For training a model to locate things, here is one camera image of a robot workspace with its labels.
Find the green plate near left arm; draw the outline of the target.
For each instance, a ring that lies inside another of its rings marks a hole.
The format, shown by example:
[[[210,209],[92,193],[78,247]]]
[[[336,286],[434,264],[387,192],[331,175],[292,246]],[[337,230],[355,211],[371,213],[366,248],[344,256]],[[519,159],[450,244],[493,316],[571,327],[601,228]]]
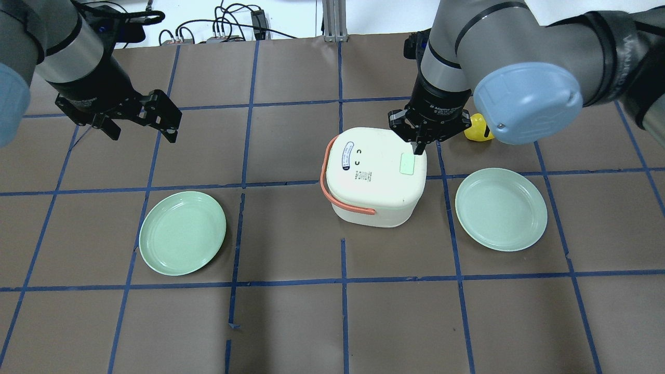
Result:
[[[217,255],[226,229],[226,214],[216,199],[186,190],[162,199],[148,212],[138,248],[145,264],[158,274],[192,274]]]

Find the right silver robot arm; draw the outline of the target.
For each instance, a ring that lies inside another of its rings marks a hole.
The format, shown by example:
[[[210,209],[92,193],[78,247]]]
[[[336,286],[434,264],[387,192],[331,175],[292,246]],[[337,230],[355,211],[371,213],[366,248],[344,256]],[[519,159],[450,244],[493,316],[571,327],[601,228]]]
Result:
[[[525,1],[441,1],[432,28],[404,43],[418,74],[389,129],[420,155],[472,126],[464,106],[473,98],[489,132],[520,145],[618,100],[663,145],[663,21],[663,6],[541,25]]]

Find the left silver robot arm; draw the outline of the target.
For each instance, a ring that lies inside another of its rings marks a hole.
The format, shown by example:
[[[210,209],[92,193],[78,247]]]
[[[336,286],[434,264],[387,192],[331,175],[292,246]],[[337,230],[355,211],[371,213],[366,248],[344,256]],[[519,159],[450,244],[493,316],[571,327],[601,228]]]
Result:
[[[57,92],[56,106],[78,126],[118,140],[127,120],[177,140],[181,111],[159,89],[142,95],[113,57],[117,42],[144,40],[160,10],[121,12],[76,1],[2,1],[2,146],[11,143],[31,102],[33,77]]]

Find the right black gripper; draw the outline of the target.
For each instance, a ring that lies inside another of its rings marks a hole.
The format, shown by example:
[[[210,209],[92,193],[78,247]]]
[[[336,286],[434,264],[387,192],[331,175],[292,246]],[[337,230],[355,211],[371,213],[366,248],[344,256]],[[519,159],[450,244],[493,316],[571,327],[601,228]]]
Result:
[[[389,129],[413,142],[413,154],[423,155],[430,142],[444,141],[472,125],[464,109],[472,91],[445,91],[428,83],[416,83],[401,110],[388,113]]]

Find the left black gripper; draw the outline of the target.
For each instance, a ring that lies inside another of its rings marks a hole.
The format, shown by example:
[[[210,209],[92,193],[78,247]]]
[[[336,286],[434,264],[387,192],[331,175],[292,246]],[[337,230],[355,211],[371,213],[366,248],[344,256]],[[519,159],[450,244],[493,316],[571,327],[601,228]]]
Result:
[[[143,97],[145,116],[141,117],[142,95],[130,78],[94,78],[54,83],[58,92],[56,106],[76,125],[91,125],[96,114],[96,129],[117,141],[121,128],[112,119],[132,121],[156,129],[169,143],[175,143],[182,114],[163,90],[152,90]]]

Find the green plate near right arm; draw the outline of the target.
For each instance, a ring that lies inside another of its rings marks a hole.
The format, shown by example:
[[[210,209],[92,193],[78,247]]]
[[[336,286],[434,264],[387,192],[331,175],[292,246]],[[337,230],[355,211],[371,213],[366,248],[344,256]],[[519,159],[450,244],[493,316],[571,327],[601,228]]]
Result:
[[[536,244],[547,228],[541,192],[526,177],[485,168],[460,183],[455,211],[464,232],[485,248],[516,252]]]

